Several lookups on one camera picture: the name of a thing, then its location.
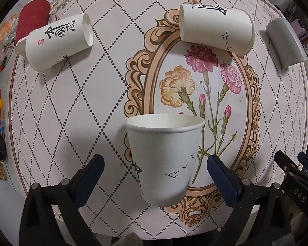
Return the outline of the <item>white paper cup left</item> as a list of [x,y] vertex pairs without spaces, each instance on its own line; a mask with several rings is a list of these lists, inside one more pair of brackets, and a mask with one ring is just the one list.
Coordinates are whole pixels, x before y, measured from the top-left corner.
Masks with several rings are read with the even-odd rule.
[[87,13],[52,22],[30,32],[25,44],[28,63],[37,72],[44,72],[93,46],[92,23]]

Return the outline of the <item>grey plastic cup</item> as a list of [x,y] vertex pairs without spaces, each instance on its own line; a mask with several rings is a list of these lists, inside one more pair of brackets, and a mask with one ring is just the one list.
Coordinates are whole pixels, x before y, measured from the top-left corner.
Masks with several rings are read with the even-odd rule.
[[283,68],[305,62],[308,59],[297,34],[284,18],[277,18],[266,27],[266,33],[270,38]]

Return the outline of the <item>white paper cup centre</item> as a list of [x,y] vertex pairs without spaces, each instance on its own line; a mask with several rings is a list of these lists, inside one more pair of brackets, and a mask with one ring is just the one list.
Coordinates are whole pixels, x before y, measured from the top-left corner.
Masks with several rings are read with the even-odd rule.
[[217,5],[182,4],[179,9],[180,38],[247,55],[255,41],[254,21],[246,11]]

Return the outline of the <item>red corrugated paper cup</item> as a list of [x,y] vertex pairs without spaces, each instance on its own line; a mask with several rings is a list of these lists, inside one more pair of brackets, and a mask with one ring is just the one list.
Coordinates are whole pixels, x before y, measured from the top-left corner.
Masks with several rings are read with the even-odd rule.
[[51,4],[48,0],[31,0],[22,8],[15,36],[15,52],[25,55],[25,45],[29,34],[47,25]]

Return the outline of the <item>small yellow smiley cap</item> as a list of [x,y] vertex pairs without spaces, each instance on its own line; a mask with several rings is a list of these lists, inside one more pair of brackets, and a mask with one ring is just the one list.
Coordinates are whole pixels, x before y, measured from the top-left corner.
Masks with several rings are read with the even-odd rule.
[[3,99],[0,99],[0,110],[2,110],[4,107],[4,101]]

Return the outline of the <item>white paper cup with birds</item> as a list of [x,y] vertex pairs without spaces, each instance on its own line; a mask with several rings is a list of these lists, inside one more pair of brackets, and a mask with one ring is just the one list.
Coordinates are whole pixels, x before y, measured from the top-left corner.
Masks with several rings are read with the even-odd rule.
[[184,198],[201,142],[203,118],[144,114],[126,120],[132,162],[143,199],[169,207]]

